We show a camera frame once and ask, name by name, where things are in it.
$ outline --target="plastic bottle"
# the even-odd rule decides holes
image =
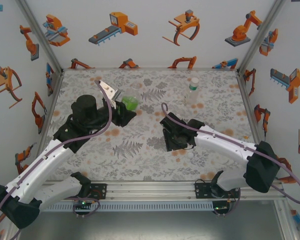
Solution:
[[[185,91],[184,105],[190,105],[197,103],[197,97],[198,97],[198,85],[199,85],[199,79],[197,77],[191,78],[189,87]]]
[[[134,83],[123,93],[122,102],[125,104],[127,110],[135,111],[137,109],[141,100],[139,89],[140,85]]]

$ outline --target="floral tablecloth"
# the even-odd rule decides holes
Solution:
[[[189,107],[182,100],[192,77],[199,78],[197,102]],[[216,172],[241,168],[236,162],[204,147],[166,150],[160,121],[161,103],[186,122],[197,119],[219,132],[242,141],[253,142],[234,71],[194,70],[67,70],[53,110],[45,146],[72,113],[71,104],[81,95],[95,96],[102,106],[102,94],[94,80],[126,90],[140,87],[137,116],[125,127],[115,126],[90,139],[50,180],[64,180],[80,171],[91,180],[186,181],[212,179]]]

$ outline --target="bottle cap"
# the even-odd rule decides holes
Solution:
[[[191,78],[191,82],[193,82],[194,84],[199,83],[199,79],[197,77],[193,77]]]

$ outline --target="white wall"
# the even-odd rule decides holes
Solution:
[[[63,46],[51,46],[63,68],[77,58],[91,67],[118,68],[129,58],[140,67],[169,67],[181,57],[197,56],[194,67],[211,68],[233,58],[243,59],[251,42],[233,47],[225,42],[234,29],[243,25],[246,14],[252,10],[262,21],[268,14],[273,0],[36,0],[27,1],[37,21],[42,25],[46,15],[59,18],[68,28],[70,41]],[[200,30],[193,41],[179,36],[180,46],[165,40],[173,39],[176,27],[168,23],[188,9],[200,19]],[[101,43],[88,41],[93,35],[111,25],[109,14],[122,12],[138,25],[138,35],[119,34]],[[247,36],[257,34],[257,26],[251,25]]]
[[[19,75],[22,87],[15,90],[22,101],[11,109],[15,101],[12,96],[3,91],[0,93],[0,184],[6,185],[18,176],[15,166],[15,154],[22,153],[28,146],[37,142],[31,151],[31,156],[25,161],[30,163],[36,158],[41,135],[31,112],[35,91],[41,96],[49,111],[52,98],[47,95],[46,63],[48,58],[40,46],[39,59],[30,60],[30,52],[26,48],[26,38],[20,33],[20,25],[28,27],[15,1],[0,0],[3,11],[0,12],[0,66],[9,66]],[[29,33],[32,41],[38,43],[36,37]],[[12,78],[13,86],[17,80]],[[38,114],[44,114],[42,107],[37,104]]]
[[[300,154],[298,154],[298,129],[300,129],[300,87],[298,99],[290,104],[288,92],[270,80],[270,70],[276,69],[289,76],[296,68],[300,70],[300,2],[287,1],[281,13],[271,26],[271,31],[278,28],[278,38],[274,49],[268,56],[258,52],[248,66],[256,69],[255,91],[250,96],[254,107],[260,104],[267,108],[269,117],[267,142],[275,153],[286,158],[292,165],[292,171],[300,178]],[[246,85],[251,89],[251,81]],[[263,136],[262,120],[259,123],[260,135]],[[300,187],[297,183],[285,184],[284,189],[300,200]],[[300,213],[300,205],[291,204]]]

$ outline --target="green object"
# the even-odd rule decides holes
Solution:
[[[139,104],[139,101],[134,96],[124,96],[122,98],[122,102],[126,109],[130,111],[135,111]]]

